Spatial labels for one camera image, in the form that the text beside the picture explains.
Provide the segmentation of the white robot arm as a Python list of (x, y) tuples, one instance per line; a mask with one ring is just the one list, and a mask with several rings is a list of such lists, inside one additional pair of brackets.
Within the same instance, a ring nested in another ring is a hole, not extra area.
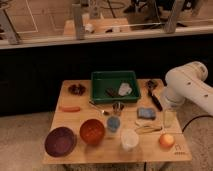
[(199, 61), (170, 69), (160, 95), (163, 110), (178, 109), (189, 99), (213, 116), (213, 87), (205, 83), (207, 77), (208, 69)]

